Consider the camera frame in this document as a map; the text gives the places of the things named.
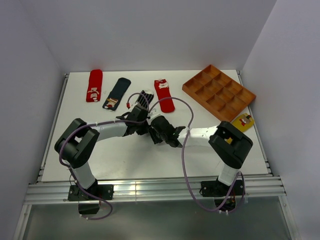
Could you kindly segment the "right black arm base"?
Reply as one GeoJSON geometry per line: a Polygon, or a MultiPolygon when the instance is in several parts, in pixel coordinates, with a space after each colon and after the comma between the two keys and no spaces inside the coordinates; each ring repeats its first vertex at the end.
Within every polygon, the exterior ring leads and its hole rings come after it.
{"type": "MultiPolygon", "coordinates": [[[[223,198],[214,200],[216,207],[218,207],[223,202],[226,194],[230,189],[230,186],[219,182],[217,179],[201,181],[200,186],[201,188],[199,190],[199,193],[202,197],[223,198]]],[[[227,197],[226,202],[219,210],[225,213],[234,210],[237,207],[236,197],[241,197],[241,200],[243,200],[245,193],[244,182],[242,180],[236,180],[227,197]]]]}

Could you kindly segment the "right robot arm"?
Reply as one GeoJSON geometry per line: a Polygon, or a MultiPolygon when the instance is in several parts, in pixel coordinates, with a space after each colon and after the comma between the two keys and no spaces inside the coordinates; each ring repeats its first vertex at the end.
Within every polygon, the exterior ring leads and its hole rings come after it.
{"type": "Polygon", "coordinates": [[[216,189],[222,195],[227,195],[233,190],[233,181],[253,147],[253,141],[247,135],[228,121],[205,128],[174,127],[160,115],[151,117],[147,122],[152,129],[154,142],[165,142],[172,148],[181,148],[182,158],[186,147],[212,148],[223,162],[216,189]]]}

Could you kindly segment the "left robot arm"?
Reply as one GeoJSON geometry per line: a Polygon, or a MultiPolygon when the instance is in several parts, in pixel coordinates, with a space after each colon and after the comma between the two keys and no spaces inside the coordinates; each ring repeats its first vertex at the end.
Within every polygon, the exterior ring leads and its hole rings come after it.
{"type": "Polygon", "coordinates": [[[79,194],[91,200],[98,193],[98,181],[92,174],[89,158],[97,142],[114,137],[132,135],[142,128],[147,120],[148,110],[139,103],[114,120],[87,123],[74,119],[54,145],[59,161],[72,172],[73,178],[81,185],[79,194]]]}

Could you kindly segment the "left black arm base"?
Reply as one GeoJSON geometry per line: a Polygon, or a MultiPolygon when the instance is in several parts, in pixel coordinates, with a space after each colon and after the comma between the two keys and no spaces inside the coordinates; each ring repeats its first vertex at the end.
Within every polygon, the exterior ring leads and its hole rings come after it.
{"type": "MultiPolygon", "coordinates": [[[[107,201],[113,199],[113,184],[98,184],[96,187],[94,192],[95,196],[107,201]]],[[[96,201],[97,199],[83,193],[77,185],[71,185],[69,187],[67,200],[69,202],[78,202],[78,212],[81,215],[92,216],[97,214],[100,210],[100,201],[98,203],[85,203],[88,201],[96,201]]]]}

